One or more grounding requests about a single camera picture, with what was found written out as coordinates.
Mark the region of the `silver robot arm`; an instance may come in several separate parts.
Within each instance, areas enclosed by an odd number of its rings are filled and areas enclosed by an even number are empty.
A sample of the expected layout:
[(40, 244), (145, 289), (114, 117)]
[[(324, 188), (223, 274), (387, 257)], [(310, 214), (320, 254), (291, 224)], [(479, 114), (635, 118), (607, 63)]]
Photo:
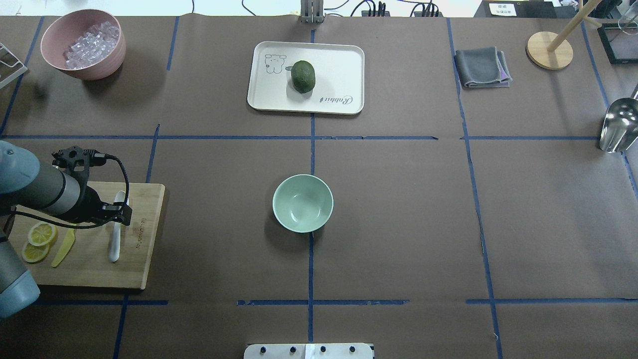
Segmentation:
[[(71, 146), (53, 153), (48, 165), (32, 152), (9, 142), (0, 143), (1, 214), (12, 216), (14, 206), (28, 207), (58, 218), (60, 227), (90, 229), (109, 222), (130, 225), (133, 210), (126, 199), (112, 204), (100, 200), (88, 185), (90, 168), (116, 161), (94, 149)], [(1, 234), (1, 318), (13, 316), (38, 299), (39, 288), (30, 271)]]

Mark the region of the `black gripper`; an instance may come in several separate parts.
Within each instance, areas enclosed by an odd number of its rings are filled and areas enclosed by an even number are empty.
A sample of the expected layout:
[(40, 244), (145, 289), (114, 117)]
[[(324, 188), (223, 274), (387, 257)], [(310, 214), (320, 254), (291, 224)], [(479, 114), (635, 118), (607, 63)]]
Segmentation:
[(97, 192), (90, 186), (81, 190), (81, 196), (75, 205), (75, 223), (103, 224), (117, 222), (128, 226), (133, 210), (128, 204), (130, 185), (125, 184), (125, 198), (112, 204), (102, 202)]

